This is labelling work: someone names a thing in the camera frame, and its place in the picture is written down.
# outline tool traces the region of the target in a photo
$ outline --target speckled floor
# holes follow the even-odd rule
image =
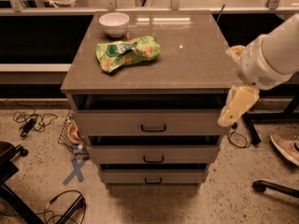
[[[13,120],[17,111],[31,112],[16,101],[0,102],[0,140],[21,144],[29,150],[27,157],[13,159],[19,172],[7,184],[31,207],[43,212],[46,204],[57,194],[70,189],[79,190],[86,199],[87,210],[83,223],[155,224],[155,223],[298,223],[299,199],[267,190],[255,193],[251,184],[263,179],[288,187],[299,188],[299,168],[286,161],[271,144],[270,133],[298,135],[298,124],[256,125],[262,139],[257,146],[240,149],[229,144],[225,136],[216,161],[210,166],[206,182],[195,187],[113,187],[106,189],[97,175],[97,168],[87,161],[81,168],[84,181],[74,177],[63,182],[73,171],[74,156],[58,144],[69,107],[64,100],[19,101],[33,105],[36,113],[55,114],[58,118],[45,132],[30,132],[22,139],[20,124]],[[248,130],[239,121],[237,132],[249,140]],[[55,214],[63,212],[75,200],[76,194],[58,199],[50,206]],[[0,199],[0,211],[13,210]],[[81,211],[74,216],[80,223]],[[4,217],[1,224],[24,223],[19,217]]]

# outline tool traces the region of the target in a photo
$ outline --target wire basket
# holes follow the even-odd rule
[[[64,121],[64,126],[59,135],[58,144],[63,145],[69,152],[71,152],[75,156],[88,156],[88,152],[86,150],[86,142],[84,139],[79,144],[75,144],[68,137],[68,129],[73,122],[74,121],[71,115],[71,110],[69,110]]]

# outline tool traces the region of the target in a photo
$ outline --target gray tabletop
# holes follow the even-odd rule
[[[95,13],[78,53],[64,80],[64,93],[114,93],[156,91],[229,90],[240,80],[236,63],[225,54],[228,45],[210,14],[196,11],[128,11],[126,35],[105,34]],[[104,73],[95,56],[98,43],[131,40],[151,35],[160,45],[160,56]]]

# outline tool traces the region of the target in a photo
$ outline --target shoe sole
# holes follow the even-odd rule
[[[271,135],[271,141],[273,145],[279,150],[279,152],[283,155],[284,158],[286,158],[288,161],[291,161],[292,163],[296,164],[299,166],[299,162],[295,160],[294,158],[290,157],[279,145],[276,144],[276,142],[273,140],[272,135]]]

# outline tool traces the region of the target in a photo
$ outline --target green chip bag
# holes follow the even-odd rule
[[[95,54],[102,70],[111,73],[121,66],[154,60],[160,55],[160,46],[148,35],[130,41],[97,44]]]

